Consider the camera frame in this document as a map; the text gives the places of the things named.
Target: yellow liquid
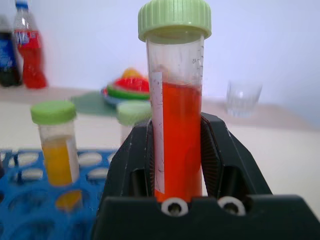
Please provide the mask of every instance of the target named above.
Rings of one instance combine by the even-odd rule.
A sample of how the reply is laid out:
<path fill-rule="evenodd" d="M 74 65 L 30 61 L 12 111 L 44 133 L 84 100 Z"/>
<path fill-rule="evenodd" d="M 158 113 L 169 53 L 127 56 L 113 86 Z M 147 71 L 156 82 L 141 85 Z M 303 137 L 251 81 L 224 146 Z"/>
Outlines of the yellow liquid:
<path fill-rule="evenodd" d="M 55 137 L 42 144 L 44 165 L 48 181 L 52 186 L 62 187 L 73 183 L 67 146 L 67 141 L 71 139 L 71 136 Z M 65 211 L 71 211 L 79 205 L 81 200 L 81 190 L 75 190 L 60 196 L 55 202 L 55 206 Z"/>

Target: dark soda bottle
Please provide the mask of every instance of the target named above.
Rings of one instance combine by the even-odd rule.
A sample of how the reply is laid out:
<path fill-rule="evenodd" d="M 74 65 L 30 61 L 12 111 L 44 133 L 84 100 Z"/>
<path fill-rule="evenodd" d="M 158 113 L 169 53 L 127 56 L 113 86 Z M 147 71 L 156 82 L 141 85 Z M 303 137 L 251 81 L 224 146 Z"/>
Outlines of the dark soda bottle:
<path fill-rule="evenodd" d="M 17 67 L 13 36 L 6 19 L 0 16 L 0 85 L 11 87 L 21 84 L 22 79 Z"/>

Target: orange liquid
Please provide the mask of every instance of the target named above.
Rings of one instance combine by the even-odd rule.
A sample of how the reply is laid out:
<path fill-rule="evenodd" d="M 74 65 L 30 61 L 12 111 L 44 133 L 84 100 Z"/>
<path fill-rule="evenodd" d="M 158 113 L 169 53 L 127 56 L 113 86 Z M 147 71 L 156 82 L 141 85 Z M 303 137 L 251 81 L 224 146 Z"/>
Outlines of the orange liquid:
<path fill-rule="evenodd" d="M 48 139 L 42 144 L 48 181 L 55 187 L 67 186 L 73 183 L 67 147 L 67 141 L 70 138 L 70 136 L 57 137 Z M 81 191 L 76 190 L 60 196 L 55 205 L 59 209 L 71 211 L 75 206 L 79 205 L 81 199 Z"/>
<path fill-rule="evenodd" d="M 177 197 L 190 202 L 202 196 L 201 91 L 163 83 L 164 194 L 159 202 Z"/>

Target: plastic test tube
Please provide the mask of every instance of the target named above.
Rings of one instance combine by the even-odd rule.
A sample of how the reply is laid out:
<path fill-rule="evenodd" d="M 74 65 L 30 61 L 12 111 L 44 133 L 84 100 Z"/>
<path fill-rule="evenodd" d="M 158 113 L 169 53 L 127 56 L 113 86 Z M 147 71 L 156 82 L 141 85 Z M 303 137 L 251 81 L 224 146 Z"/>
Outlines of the plastic test tube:
<path fill-rule="evenodd" d="M 202 196 L 201 102 L 204 39 L 211 10 L 202 0 L 153 0 L 139 12 L 146 42 L 159 202 Z"/>

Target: red liquid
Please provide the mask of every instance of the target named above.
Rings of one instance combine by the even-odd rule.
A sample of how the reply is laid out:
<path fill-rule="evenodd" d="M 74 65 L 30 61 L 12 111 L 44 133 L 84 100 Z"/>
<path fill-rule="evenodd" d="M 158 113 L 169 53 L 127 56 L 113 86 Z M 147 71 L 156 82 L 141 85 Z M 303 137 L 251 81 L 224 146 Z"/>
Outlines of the red liquid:
<path fill-rule="evenodd" d="M 201 91 L 196 87 L 162 84 L 164 138 L 164 194 L 159 202 L 177 197 L 191 201 L 202 196 Z"/>
<path fill-rule="evenodd" d="M 43 56 L 41 48 L 18 47 L 23 57 L 23 83 L 29 89 L 42 89 L 47 86 L 47 80 L 42 72 Z"/>

